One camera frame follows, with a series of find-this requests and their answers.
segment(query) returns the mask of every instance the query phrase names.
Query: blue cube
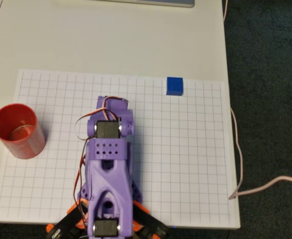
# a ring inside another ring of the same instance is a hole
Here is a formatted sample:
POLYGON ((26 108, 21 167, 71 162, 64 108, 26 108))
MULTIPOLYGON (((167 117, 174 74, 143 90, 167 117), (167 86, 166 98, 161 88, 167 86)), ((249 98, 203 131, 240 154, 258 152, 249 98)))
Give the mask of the blue cube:
POLYGON ((181 77, 167 77, 167 96, 182 96, 184 84, 181 77))

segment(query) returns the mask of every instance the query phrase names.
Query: white grid sheet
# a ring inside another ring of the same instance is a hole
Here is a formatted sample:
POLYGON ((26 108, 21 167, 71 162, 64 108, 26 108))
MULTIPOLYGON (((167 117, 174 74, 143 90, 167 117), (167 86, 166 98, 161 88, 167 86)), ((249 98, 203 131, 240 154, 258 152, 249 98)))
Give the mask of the white grid sheet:
MULTIPOLYGON (((182 96, 166 95, 166 79, 19 70, 15 102, 33 108, 45 135, 35 158, 4 150, 0 221, 57 222, 74 203, 73 187, 83 141, 73 123, 96 109, 98 96, 129 100, 134 112, 133 177, 143 204, 176 227, 237 228, 237 202, 225 85, 184 79, 182 96)), ((86 137, 87 121, 77 130, 86 137)))

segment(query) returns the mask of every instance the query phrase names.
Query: dark carpet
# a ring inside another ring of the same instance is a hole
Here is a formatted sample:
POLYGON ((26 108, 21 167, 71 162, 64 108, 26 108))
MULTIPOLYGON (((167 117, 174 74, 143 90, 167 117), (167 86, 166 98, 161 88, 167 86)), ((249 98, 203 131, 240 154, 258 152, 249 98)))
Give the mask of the dark carpet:
MULTIPOLYGON (((225 36, 231 105, 244 155, 241 190, 247 190, 292 176, 292 0, 229 0, 225 36)), ((292 239, 292 183, 242 196, 239 205, 241 229, 228 239, 292 239)), ((0 239, 41 239, 44 229, 0 224, 0 239)), ((226 239, 228 231, 173 233, 174 239, 226 239)))

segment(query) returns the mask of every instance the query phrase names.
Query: red plastic cup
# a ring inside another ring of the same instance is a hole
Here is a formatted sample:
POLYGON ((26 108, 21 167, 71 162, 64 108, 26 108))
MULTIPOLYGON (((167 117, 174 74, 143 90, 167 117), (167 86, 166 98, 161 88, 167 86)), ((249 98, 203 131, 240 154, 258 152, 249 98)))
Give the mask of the red plastic cup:
POLYGON ((0 140, 17 158, 37 156, 45 146, 45 136, 35 112, 23 104, 0 109, 0 140))

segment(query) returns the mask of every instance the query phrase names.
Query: white table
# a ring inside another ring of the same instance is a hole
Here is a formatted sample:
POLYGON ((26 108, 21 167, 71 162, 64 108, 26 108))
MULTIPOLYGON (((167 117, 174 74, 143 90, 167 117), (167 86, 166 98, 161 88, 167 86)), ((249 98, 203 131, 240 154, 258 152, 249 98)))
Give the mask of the white table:
MULTIPOLYGON (((19 68, 227 82, 221 0, 197 0, 193 8, 4 0, 0 107, 12 102, 19 68)), ((230 110, 228 119, 231 129, 230 110)), ((0 160, 2 153, 0 142, 0 160)))

